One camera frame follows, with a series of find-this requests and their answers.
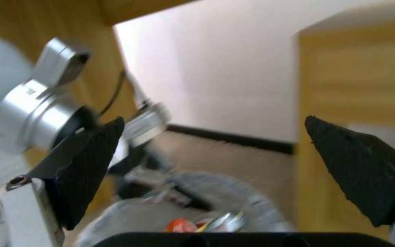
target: wooden wall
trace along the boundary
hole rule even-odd
[[[367,16],[364,11],[360,14],[362,19]],[[350,22],[342,16],[339,19],[340,23]],[[395,20],[313,27],[300,33],[299,47],[299,229],[359,232],[388,239],[388,227],[374,228],[346,200],[310,143],[304,119],[315,115],[343,126],[368,123],[395,127]]]

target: screw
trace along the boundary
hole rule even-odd
[[[29,184],[31,182],[32,182],[31,178],[27,175],[17,176],[16,178],[13,178],[12,180],[10,180],[9,183],[7,183],[6,191],[11,191],[12,189],[19,188],[19,187]]]

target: floor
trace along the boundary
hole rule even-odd
[[[169,131],[157,136],[155,143],[178,170],[205,170],[247,182],[294,222],[294,156]]]

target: wooden panel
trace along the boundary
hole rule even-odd
[[[301,231],[359,232],[388,239],[338,184],[310,143],[304,119],[316,115],[395,126],[395,22],[343,30],[305,31],[300,45],[298,226]]]
[[[36,61],[43,46],[54,36],[73,39],[92,49],[93,56],[82,75],[69,88],[81,103],[100,110],[115,90],[123,63],[113,29],[106,24],[99,3],[96,0],[0,0],[0,37],[19,47],[27,58]],[[132,97],[126,83],[102,120],[117,115],[130,117],[135,112]],[[37,164],[44,155],[31,150],[27,159]],[[111,183],[104,183],[91,207],[108,203],[112,193]]]
[[[110,25],[161,11],[192,0],[103,0],[103,15]]]

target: red object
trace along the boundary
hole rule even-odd
[[[166,228],[167,233],[194,233],[197,227],[185,218],[172,220]]]

